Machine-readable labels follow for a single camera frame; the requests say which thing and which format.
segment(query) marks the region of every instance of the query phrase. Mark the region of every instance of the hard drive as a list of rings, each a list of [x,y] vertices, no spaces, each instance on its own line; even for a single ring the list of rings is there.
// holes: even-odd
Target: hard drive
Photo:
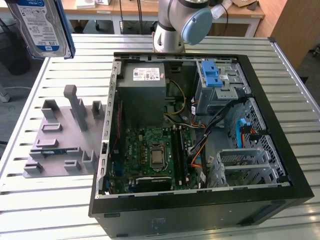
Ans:
[[[76,52],[61,0],[5,0],[34,58],[73,58]]]

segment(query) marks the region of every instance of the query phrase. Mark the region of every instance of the gray carpet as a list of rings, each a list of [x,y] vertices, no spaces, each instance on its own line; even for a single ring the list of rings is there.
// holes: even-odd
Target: gray carpet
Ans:
[[[12,19],[3,19],[7,24],[12,24]],[[113,34],[113,24],[111,21],[98,21],[100,31],[96,31],[95,22],[90,20],[84,29],[86,34]],[[139,23],[137,21],[125,22],[124,34],[138,34]],[[152,22],[143,23],[143,33],[151,34],[150,27]],[[38,72],[41,68],[42,61],[31,59],[31,68],[23,75],[13,76],[0,63],[0,84],[4,87],[32,87]],[[320,104],[320,56],[313,58],[311,53],[305,57],[301,66],[298,69],[298,74],[301,77],[309,77],[306,86]],[[0,141],[8,141],[12,131],[17,123],[20,113],[24,107],[26,99],[29,95],[28,89],[8,89],[11,100],[8,103],[0,102]],[[4,146],[0,145],[0,156],[3,154]]]

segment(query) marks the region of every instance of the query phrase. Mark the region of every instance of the wooden table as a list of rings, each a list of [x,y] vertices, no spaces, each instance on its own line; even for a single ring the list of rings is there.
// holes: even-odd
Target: wooden table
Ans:
[[[113,0],[114,7],[112,11],[112,21],[114,34],[120,34],[119,22],[120,18],[120,4],[119,0]],[[123,20],[138,21],[138,5],[136,0],[121,0],[122,3],[122,15]],[[158,3],[147,2],[141,0],[142,20],[143,21],[157,21],[158,20]],[[231,5],[228,11],[228,23],[229,24],[247,24],[248,28],[245,33],[245,37],[253,37],[258,28],[258,24],[261,19],[265,17],[262,9],[257,6],[254,11],[247,9],[247,6],[237,7]],[[227,15],[223,14],[219,19],[212,19],[213,23],[225,24],[227,22]]]
[[[112,20],[115,0],[110,5],[96,4],[95,8],[76,8],[76,0],[61,0],[64,13],[70,20]],[[4,0],[0,0],[0,18],[12,18],[9,8]]]
[[[110,5],[99,5],[95,8],[76,9],[76,0],[62,0],[64,12],[67,19],[75,20],[112,20],[114,34],[121,34],[120,31],[120,4],[119,0],[112,0]],[[138,21],[138,5],[136,0],[122,0],[122,15],[126,21]],[[142,20],[158,20],[158,3],[141,0]],[[248,28],[245,37],[253,37],[258,24],[265,14],[259,6],[255,11],[248,10],[247,7],[237,7],[232,5],[228,9],[229,24],[247,24]],[[0,0],[0,18],[11,18],[10,11],[4,2]],[[219,19],[212,19],[213,23],[225,24],[227,15],[223,14]]]

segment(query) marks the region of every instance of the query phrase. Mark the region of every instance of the metal slatted table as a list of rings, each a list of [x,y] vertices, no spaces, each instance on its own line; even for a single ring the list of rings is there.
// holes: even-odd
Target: metal slatted table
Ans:
[[[73,35],[74,59],[46,58],[0,161],[0,234],[4,239],[106,239],[88,217],[92,175],[25,179],[45,99],[69,105],[75,84],[85,105],[107,102],[114,52],[151,52],[149,35]],[[320,239],[320,109],[277,44],[266,38],[207,37],[188,53],[248,55],[275,114],[312,187],[314,198],[259,226],[195,231],[147,239]]]

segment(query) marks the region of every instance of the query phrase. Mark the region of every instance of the power supply label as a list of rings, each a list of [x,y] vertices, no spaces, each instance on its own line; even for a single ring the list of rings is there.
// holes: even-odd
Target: power supply label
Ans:
[[[34,44],[42,51],[57,51],[59,42],[43,0],[17,0],[17,7]]]
[[[133,81],[160,81],[160,69],[157,67],[135,68],[133,70]]]

